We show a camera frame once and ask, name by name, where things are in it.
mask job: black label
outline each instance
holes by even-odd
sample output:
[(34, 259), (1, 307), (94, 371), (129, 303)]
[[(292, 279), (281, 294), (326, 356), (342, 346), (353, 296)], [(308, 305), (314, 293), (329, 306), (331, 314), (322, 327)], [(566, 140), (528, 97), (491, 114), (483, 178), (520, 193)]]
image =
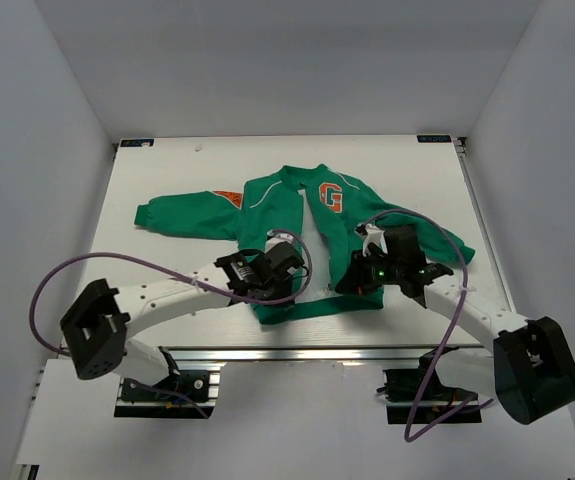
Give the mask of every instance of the black label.
[(153, 147), (153, 138), (133, 138), (120, 141), (121, 147)]
[(451, 143), (449, 135), (416, 135), (418, 143)]

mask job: green sweater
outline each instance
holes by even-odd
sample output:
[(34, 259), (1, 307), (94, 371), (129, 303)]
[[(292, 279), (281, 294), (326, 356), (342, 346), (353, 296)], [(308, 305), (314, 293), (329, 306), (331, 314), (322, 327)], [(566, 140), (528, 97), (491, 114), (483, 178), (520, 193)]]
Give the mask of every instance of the green sweater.
[[(351, 252), (362, 248), (361, 238), (354, 233), (356, 225), (382, 210), (400, 207), (385, 202), (357, 178), (325, 165), (313, 169), (285, 166), (272, 175), (248, 181), (242, 194), (210, 191), (157, 197), (138, 207), (135, 223), (164, 235), (237, 240), (240, 249), (264, 250), (269, 230), (285, 228), (302, 233), (304, 202), (299, 191), (304, 192), (316, 228), (325, 239), (328, 283), (333, 290), (349, 266)], [(377, 223), (381, 227), (412, 225), (429, 258), (457, 262), (447, 240), (424, 220), (392, 214)], [(450, 235), (469, 263), (474, 250)], [(299, 284), (294, 282), (294, 291)], [(383, 289), (365, 296), (337, 295), (327, 290), (323, 297), (283, 308), (254, 305), (254, 311), (260, 323), (275, 324), (383, 308)]]

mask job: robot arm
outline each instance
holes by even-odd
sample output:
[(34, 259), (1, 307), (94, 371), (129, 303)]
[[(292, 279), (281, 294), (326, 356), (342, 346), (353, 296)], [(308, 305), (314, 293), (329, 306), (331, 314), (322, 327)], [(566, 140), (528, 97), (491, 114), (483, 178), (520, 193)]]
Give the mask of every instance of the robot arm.
[[(368, 294), (382, 285), (398, 285), (424, 308), (452, 319), (462, 287), (453, 271), (430, 264), (412, 227), (357, 229), (363, 249), (352, 255), (343, 293)], [(557, 322), (530, 320), (468, 291), (458, 325), (478, 340), (487, 356), (446, 349), (435, 375), (443, 386), (457, 387), (497, 399), (507, 413), (529, 424), (575, 401), (575, 362)], [(430, 352), (420, 362), (419, 380)]]
[[(194, 284), (177, 279), (111, 288), (91, 282), (60, 322), (78, 378), (90, 380), (115, 372), (145, 385), (165, 387), (177, 366), (165, 349), (132, 337), (159, 323), (199, 310), (237, 303), (219, 292), (256, 300), (291, 294), (293, 274), (304, 261), (284, 235), (271, 238), (267, 251), (241, 251), (192, 272)], [(207, 284), (212, 291), (202, 288)]]

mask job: orange shoulder patch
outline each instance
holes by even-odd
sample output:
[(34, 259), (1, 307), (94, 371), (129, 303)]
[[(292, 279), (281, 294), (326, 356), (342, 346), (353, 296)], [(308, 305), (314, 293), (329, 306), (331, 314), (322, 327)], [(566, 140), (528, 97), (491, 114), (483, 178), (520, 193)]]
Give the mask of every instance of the orange shoulder patch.
[(214, 190), (213, 192), (215, 195), (219, 197), (225, 197), (229, 200), (234, 207), (240, 208), (243, 204), (243, 194), (238, 192), (225, 192), (223, 190)]

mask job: cable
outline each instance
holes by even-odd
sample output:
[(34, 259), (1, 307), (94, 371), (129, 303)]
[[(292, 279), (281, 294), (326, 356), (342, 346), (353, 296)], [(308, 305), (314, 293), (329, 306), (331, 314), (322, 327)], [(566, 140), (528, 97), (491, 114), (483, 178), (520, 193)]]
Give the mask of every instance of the cable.
[[(436, 348), (434, 358), (432, 358), (432, 360), (429, 364), (429, 368), (427, 369), (427, 372), (425, 373), (425, 376), (423, 377), (423, 380), (420, 383), (420, 387), (418, 387), (418, 391), (416, 392), (416, 396), (414, 397), (414, 401), (413, 401), (413, 403), (411, 405), (411, 409), (409, 411), (409, 416), (407, 417), (407, 423), (405, 424), (404, 438), (405, 438), (406, 442), (411, 443), (415, 440), (418, 440), (420, 437), (422, 437), (425, 433), (427, 433), (429, 430), (434, 428), (439, 423), (442, 423), (443, 421), (447, 420), (449, 417), (456, 415), (457, 413), (461, 412), (467, 406), (467, 404), (469, 402), (471, 402), (472, 400), (474, 400), (474, 398), (475, 398), (475, 395), (470, 395), (463, 402), (461, 402), (461, 404), (458, 405), (457, 407), (449, 410), (448, 412), (444, 413), (440, 417), (436, 418), (435, 420), (433, 420), (428, 425), (425, 425), (424, 427), (422, 427), (418, 432), (414, 433), (413, 435), (411, 434), (411, 427), (414, 423), (414, 419), (416, 418), (416, 412), (418, 411), (418, 407), (420, 406), (420, 401), (423, 398), (423, 395), (425, 394), (425, 390), (427, 389), (427, 386), (429, 385), (429, 381), (431, 380), (431, 377), (436, 370), (436, 364), (438, 363), (438, 360), (440, 359), (440, 356), (442, 355), (443, 350), (447, 346), (447, 342), (449, 341), (449, 337), (451, 337), (452, 332), (456, 328), (456, 324), (458, 323), (458, 318), (460, 317), (460, 312), (462, 312), (463, 307), (465, 306), (465, 299), (467, 298), (467, 286), (469, 284), (469, 271), (467, 270), (467, 263), (465, 262), (463, 254), (460, 252), (460, 249), (458, 248), (458, 246), (451, 239), (451, 237), (449, 236), (449, 233), (444, 228), (442, 228), (440, 225), (438, 225), (436, 222), (434, 222), (431, 218), (426, 217), (425, 215), (423, 215), (421, 213), (407, 210), (406, 208), (392, 208), (389, 210), (383, 210), (382, 212), (380, 212), (380, 213), (374, 215), (373, 217), (365, 220), (360, 225), (373, 223), (376, 220), (384, 217), (385, 215), (389, 215), (392, 213), (409, 215), (411, 217), (421, 218), (421, 219), (425, 220), (427, 223), (429, 223), (430, 225), (432, 225), (434, 228), (436, 228), (445, 237), (447, 242), (449, 242), (451, 247), (454, 249), (454, 252), (456, 253), (456, 257), (458, 258), (458, 263), (460, 264), (460, 266), (463, 270), (463, 281), (462, 281), (463, 289), (462, 289), (462, 292), (460, 293), (460, 298), (458, 299), (458, 304), (456, 305), (456, 309), (454, 310), (454, 315), (452, 316), (451, 321), (449, 322), (449, 326), (447, 327), (447, 330), (445, 330), (445, 334), (443, 335), (443, 338), (440, 341), (438, 348)], [(479, 405), (477, 407), (474, 407), (474, 409), (471, 409), (471, 410), (473, 410), (473, 411), (476, 411), (476, 409), (480, 410), (482, 408), (485, 408), (490, 403), (491, 403), (491, 401), (487, 401), (483, 405)]]
[(192, 407), (194, 407), (196, 409), (196, 411), (198, 413), (200, 413), (200, 415), (203, 418), (209, 418), (209, 415), (207, 415), (205, 413), (205, 411), (200, 408), (198, 406), (198, 404), (196, 402), (194, 402), (191, 398), (189, 398), (187, 395), (185, 395), (184, 393), (180, 393), (180, 392), (175, 392), (173, 390), (165, 390), (164, 388), (156, 388), (156, 387), (150, 387), (149, 385), (145, 385), (144, 383), (140, 383), (138, 380), (134, 380), (133, 378), (125, 378), (125, 382), (129, 382), (129, 383), (133, 383), (134, 385), (136, 385), (138, 388), (142, 388), (143, 390), (147, 390), (148, 392), (152, 392), (152, 393), (160, 393), (162, 395), (167, 395), (168, 397), (176, 397), (179, 398), (180, 400), (182, 400), (183, 402), (187, 402), (189, 403)]
[(76, 257), (72, 257), (69, 260), (66, 260), (66, 261), (60, 263), (59, 265), (56, 265), (40, 281), (40, 283), (38, 284), (38, 287), (36, 287), (36, 291), (34, 292), (34, 295), (31, 299), (31, 303), (29, 305), (29, 328), (31, 330), (31, 333), (33, 334), (34, 338), (38, 341), (38, 343), (40, 343), (47, 350), (51, 350), (52, 352), (58, 353), (59, 355), (65, 355), (68, 357), (70, 356), (69, 352), (67, 350), (55, 347), (54, 345), (50, 344), (47, 340), (45, 340), (40, 335), (40, 333), (38, 332), (38, 329), (36, 328), (36, 306), (38, 305), (38, 299), (40, 298), (40, 295), (42, 294), (43, 290), (47, 286), (47, 283), (49, 283), (49, 281), (58, 272), (60, 272), (61, 270), (67, 268), (68, 266), (70, 266), (74, 263), (81, 262), (83, 260), (88, 260), (90, 258), (115, 258), (118, 260), (124, 260), (127, 262), (135, 263), (137, 265), (141, 265), (143, 267), (147, 267), (147, 268), (150, 268), (152, 270), (156, 270), (156, 271), (159, 271), (159, 272), (164, 273), (166, 275), (169, 275), (170, 277), (175, 278), (177, 280), (180, 280), (181, 282), (196, 285), (197, 287), (202, 288), (203, 290), (207, 290), (207, 291), (213, 292), (213, 293), (218, 293), (220, 295), (224, 295), (225, 297), (229, 297), (232, 300), (237, 300), (239, 302), (251, 303), (251, 304), (255, 304), (255, 305), (266, 305), (266, 306), (280, 305), (281, 303), (290, 302), (290, 301), (294, 300), (296, 297), (298, 297), (301, 293), (303, 293), (305, 291), (305, 289), (309, 286), (309, 283), (311, 282), (311, 276), (312, 276), (311, 254), (309, 252), (309, 249), (307, 248), (307, 245), (305, 245), (303, 240), (298, 235), (296, 235), (295, 233), (293, 233), (289, 230), (283, 230), (283, 229), (274, 229), (270, 233), (286, 233), (288, 235), (291, 235), (294, 238), (294, 240), (296, 240), (300, 244), (300, 246), (303, 249), (303, 253), (305, 254), (305, 258), (307, 259), (307, 266), (309, 267), (307, 278), (305, 279), (303, 284), (300, 286), (300, 288), (296, 291), (296, 293), (292, 293), (291, 295), (289, 295), (287, 297), (279, 298), (277, 300), (257, 300), (257, 299), (252, 298), (252, 297), (244, 297), (241, 295), (236, 295), (235, 293), (229, 292), (227, 290), (222, 290), (220, 288), (214, 287), (208, 283), (204, 283), (201, 281), (195, 281), (192, 277), (189, 277), (185, 274), (175, 272), (174, 270), (170, 270), (169, 268), (163, 267), (161, 265), (157, 265), (157, 264), (152, 263), (152, 262), (148, 262), (147, 260), (142, 260), (140, 258), (133, 257), (131, 255), (125, 255), (122, 253), (114, 253), (114, 252), (93, 252), (93, 253), (86, 253), (83, 255), (78, 255)]

